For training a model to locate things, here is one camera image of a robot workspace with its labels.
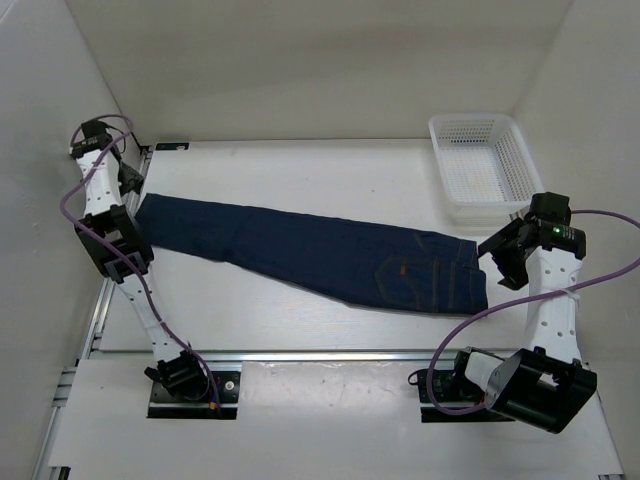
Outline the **dark blue denim trousers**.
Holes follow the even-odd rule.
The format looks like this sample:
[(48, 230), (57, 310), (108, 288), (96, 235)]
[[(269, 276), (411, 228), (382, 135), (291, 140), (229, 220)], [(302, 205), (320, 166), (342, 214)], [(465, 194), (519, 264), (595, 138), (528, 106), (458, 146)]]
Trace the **dark blue denim trousers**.
[(474, 315), (488, 306), (475, 242), (385, 224), (148, 194), (154, 247), (225, 262), (349, 305)]

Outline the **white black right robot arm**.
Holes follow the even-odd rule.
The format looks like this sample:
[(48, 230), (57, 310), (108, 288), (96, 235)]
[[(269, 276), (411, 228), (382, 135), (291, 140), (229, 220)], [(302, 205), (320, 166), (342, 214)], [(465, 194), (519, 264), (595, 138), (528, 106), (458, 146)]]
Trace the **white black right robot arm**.
[(485, 408), (550, 433), (560, 433), (595, 393), (597, 376), (582, 365), (576, 340), (575, 286), (586, 235), (570, 225), (569, 199), (538, 193), (524, 217), (478, 248), (489, 254), (510, 290), (529, 289), (532, 302), (522, 347), (507, 358), (467, 347), (449, 387), (460, 399), (482, 392)]

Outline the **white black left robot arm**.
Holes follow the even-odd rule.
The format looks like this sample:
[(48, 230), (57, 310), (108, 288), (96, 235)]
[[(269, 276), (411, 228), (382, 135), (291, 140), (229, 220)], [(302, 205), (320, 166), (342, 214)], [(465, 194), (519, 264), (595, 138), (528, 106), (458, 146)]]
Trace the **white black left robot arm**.
[(123, 160), (132, 121), (122, 114), (102, 114), (72, 133), (69, 155), (79, 168), (79, 182), (60, 200), (68, 220), (98, 272), (126, 296), (150, 343), (156, 365), (145, 375), (169, 394), (217, 407), (218, 387), (205, 360), (162, 318), (154, 300), (154, 254), (140, 226), (123, 202), (139, 194), (144, 179)]

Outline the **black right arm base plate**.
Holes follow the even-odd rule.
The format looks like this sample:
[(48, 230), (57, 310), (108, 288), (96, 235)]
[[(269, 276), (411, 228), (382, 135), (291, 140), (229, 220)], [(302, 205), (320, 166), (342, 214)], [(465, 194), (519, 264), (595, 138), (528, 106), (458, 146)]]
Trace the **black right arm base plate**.
[[(408, 384), (418, 389), (422, 423), (501, 423), (512, 419), (486, 409), (466, 415), (448, 415), (437, 410), (428, 396), (426, 377), (428, 371), (419, 369), (412, 372)], [(462, 410), (480, 404), (484, 392), (464, 377), (458, 378), (453, 370), (435, 370), (433, 393), (436, 401), (444, 408)]]

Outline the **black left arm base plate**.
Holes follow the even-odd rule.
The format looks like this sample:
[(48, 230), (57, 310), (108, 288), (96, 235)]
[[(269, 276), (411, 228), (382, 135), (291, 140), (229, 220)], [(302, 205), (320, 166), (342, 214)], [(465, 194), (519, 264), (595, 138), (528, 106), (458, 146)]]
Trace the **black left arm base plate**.
[(197, 389), (186, 396), (170, 394), (159, 382), (153, 382), (147, 417), (174, 420), (235, 420), (241, 387), (241, 372), (237, 370), (213, 371), (218, 388), (219, 408), (211, 407), (211, 391)]

